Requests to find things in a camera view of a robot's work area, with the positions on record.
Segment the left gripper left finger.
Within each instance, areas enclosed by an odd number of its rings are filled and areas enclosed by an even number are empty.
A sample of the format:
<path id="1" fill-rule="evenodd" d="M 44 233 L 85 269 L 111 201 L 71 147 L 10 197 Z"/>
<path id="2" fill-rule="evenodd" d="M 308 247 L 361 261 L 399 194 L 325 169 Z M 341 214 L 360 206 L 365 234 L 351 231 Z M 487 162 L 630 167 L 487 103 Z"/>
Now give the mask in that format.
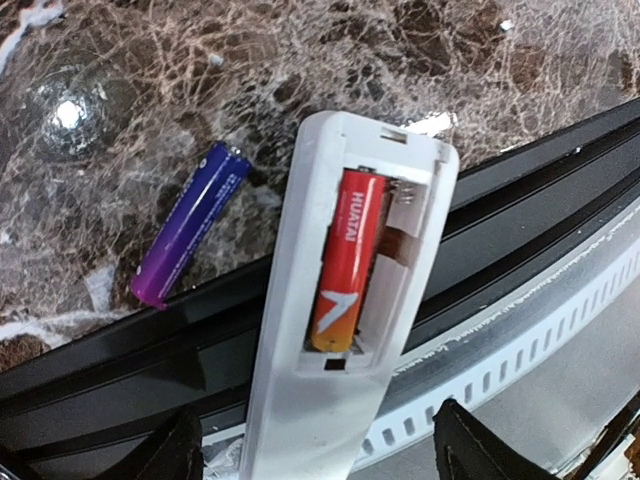
<path id="1" fill-rule="evenodd" d="M 95 479 L 202 480 L 203 469 L 201 422 L 194 411 L 183 408 Z"/>

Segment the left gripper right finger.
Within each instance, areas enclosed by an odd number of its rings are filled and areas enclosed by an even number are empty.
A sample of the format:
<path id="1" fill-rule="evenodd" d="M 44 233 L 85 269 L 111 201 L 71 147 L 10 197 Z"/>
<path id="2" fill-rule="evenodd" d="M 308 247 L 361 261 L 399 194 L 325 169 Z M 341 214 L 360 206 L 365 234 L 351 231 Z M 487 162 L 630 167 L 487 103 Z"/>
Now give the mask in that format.
<path id="1" fill-rule="evenodd" d="M 434 416 L 433 439 L 440 479 L 556 479 L 518 454 L 454 399 L 446 399 Z"/>

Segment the white remote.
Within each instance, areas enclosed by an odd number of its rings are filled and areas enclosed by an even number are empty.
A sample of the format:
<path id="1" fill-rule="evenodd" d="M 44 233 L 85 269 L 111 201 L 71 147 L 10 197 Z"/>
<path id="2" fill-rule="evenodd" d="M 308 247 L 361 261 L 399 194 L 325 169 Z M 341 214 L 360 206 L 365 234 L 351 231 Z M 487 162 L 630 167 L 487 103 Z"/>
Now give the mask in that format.
<path id="1" fill-rule="evenodd" d="M 298 130 L 239 475 L 344 479 L 422 301 L 459 157 L 347 112 Z"/>

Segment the red orange battery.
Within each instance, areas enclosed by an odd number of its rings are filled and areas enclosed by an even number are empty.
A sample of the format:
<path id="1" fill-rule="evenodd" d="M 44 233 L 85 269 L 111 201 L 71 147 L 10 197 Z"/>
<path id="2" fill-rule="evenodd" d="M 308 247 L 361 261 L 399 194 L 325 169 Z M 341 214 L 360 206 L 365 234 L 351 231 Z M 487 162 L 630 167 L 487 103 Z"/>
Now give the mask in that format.
<path id="1" fill-rule="evenodd" d="M 352 345 L 385 189 L 381 175 L 346 170 L 342 176 L 311 319 L 311 346 L 320 352 L 345 352 Z"/>

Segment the blue purple battery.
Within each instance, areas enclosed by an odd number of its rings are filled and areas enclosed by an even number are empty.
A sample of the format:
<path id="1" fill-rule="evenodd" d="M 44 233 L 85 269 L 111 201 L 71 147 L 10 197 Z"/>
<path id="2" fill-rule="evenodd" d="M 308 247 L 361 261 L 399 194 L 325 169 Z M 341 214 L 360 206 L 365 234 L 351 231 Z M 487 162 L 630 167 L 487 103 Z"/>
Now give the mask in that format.
<path id="1" fill-rule="evenodd" d="M 171 212 L 132 277 L 132 294 L 158 309 L 211 226 L 251 170 L 240 150 L 215 143 L 185 183 Z"/>

